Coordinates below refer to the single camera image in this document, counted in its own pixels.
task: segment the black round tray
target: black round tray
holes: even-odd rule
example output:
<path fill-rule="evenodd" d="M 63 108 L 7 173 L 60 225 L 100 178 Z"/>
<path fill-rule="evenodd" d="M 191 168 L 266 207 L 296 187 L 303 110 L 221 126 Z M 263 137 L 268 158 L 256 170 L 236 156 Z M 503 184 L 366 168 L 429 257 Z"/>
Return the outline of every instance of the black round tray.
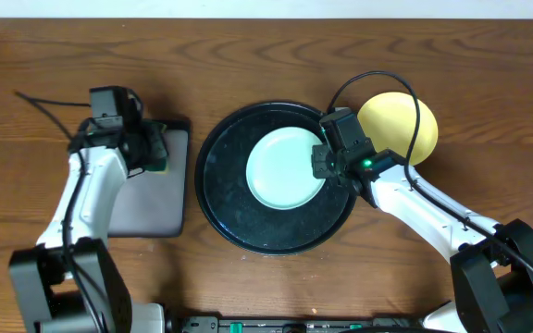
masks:
<path fill-rule="evenodd" d="M 347 219 L 355 198 L 327 179 L 308 203 L 277 210 L 259 203 L 246 182 L 248 156 L 270 131 L 300 127 L 325 140 L 322 113 L 308 105 L 249 105 L 223 119 L 209 134 L 196 162 L 194 186 L 205 216 L 227 240 L 262 254 L 309 250 L 332 236 Z"/>

